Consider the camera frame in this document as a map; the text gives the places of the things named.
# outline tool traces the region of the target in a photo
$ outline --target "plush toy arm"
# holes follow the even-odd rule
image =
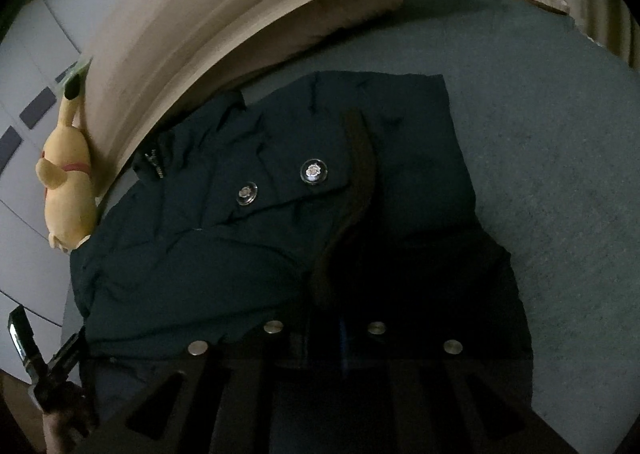
[[[36,174],[40,182],[48,189],[57,189],[66,181],[66,172],[46,158],[40,158],[36,164]]]

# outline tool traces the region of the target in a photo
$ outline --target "dark gray tile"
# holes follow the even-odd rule
[[[0,174],[2,174],[6,164],[9,163],[21,143],[22,138],[12,126],[9,126],[4,134],[0,136]]]
[[[33,129],[40,119],[55,105],[56,95],[49,88],[44,88],[30,104],[20,113],[24,125]]]

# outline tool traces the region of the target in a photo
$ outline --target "pillow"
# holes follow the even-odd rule
[[[235,72],[219,66],[222,58],[260,30],[311,1],[121,0],[82,55],[83,60],[93,59],[80,127],[92,152],[95,195],[104,195],[144,136],[163,116],[180,109],[175,106],[167,114],[207,71],[211,70],[209,77],[219,80],[217,73],[222,70],[225,80],[232,81],[262,65],[276,63],[276,57],[262,54],[262,64],[257,66],[244,63]],[[286,58],[294,48],[303,49],[322,34],[349,25],[340,17],[347,6],[347,19],[364,20],[391,10],[398,2],[340,0],[334,8],[333,0],[324,0],[323,8],[321,1],[320,6],[308,10],[312,18],[295,21],[309,28],[311,35],[305,32],[301,40],[294,41],[289,33],[293,21],[289,21],[284,24],[289,31],[277,33],[279,40],[289,39],[290,49],[282,49],[276,41],[271,41],[271,47],[279,47],[280,58]],[[316,16],[329,10],[336,20],[334,25],[324,15]],[[248,46],[242,52],[254,60],[257,47]],[[204,84],[206,81],[196,85],[191,102],[215,91]]]

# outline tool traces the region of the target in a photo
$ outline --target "zipper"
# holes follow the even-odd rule
[[[151,151],[151,156],[145,153],[145,158],[151,164],[151,166],[156,170],[156,174],[158,174],[158,177],[163,178],[164,171],[162,170],[162,167],[160,167],[160,161],[158,160],[158,156],[156,155],[156,150],[153,149]]]

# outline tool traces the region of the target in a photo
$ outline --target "garment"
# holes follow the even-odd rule
[[[374,162],[357,206],[367,144],[350,116]],[[313,158],[328,175],[308,185]],[[509,254],[474,213],[442,77],[316,73],[248,108],[223,94],[151,137],[134,167],[141,181],[71,255],[92,357],[140,365],[195,339],[237,341],[310,292],[415,350],[453,338],[479,358],[531,358]],[[257,197],[242,206],[248,182]]]

